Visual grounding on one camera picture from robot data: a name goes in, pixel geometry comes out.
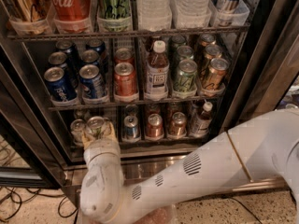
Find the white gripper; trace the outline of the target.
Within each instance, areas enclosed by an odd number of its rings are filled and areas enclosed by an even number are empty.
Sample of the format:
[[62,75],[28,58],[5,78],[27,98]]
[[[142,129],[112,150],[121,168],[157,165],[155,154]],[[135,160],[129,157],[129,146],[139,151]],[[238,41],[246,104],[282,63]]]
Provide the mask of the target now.
[[88,169],[91,169],[97,161],[104,164],[121,165],[121,150],[116,141],[117,136],[111,121],[106,122],[104,137],[105,139],[95,140],[95,137],[90,133],[82,133],[81,139],[85,148],[83,157]]

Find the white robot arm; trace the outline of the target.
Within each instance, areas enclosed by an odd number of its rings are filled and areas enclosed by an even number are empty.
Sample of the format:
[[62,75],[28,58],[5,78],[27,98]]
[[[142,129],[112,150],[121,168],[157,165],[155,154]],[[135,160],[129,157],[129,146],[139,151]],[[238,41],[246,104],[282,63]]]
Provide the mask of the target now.
[[184,159],[125,186],[115,135],[87,141],[80,208],[102,224],[133,224],[151,211],[279,175],[299,200],[299,111],[265,113],[221,133]]

